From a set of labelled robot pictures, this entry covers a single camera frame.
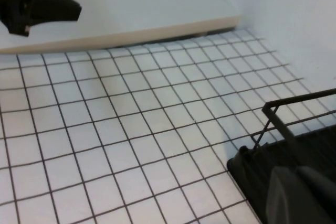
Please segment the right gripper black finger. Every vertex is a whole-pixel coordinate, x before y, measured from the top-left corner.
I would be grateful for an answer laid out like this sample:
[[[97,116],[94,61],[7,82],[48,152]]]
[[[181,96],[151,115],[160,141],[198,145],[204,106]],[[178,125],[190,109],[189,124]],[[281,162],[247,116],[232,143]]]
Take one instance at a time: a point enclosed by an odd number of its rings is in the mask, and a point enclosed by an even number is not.
[[[318,171],[275,167],[267,200],[268,223],[335,223],[335,183]]]

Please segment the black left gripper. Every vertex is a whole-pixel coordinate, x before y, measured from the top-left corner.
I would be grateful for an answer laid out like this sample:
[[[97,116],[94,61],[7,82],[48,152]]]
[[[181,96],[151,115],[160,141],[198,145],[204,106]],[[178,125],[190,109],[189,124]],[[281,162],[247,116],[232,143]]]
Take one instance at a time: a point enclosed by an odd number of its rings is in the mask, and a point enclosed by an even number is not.
[[[74,0],[1,0],[1,23],[13,35],[28,36],[31,26],[77,21],[81,6]]]

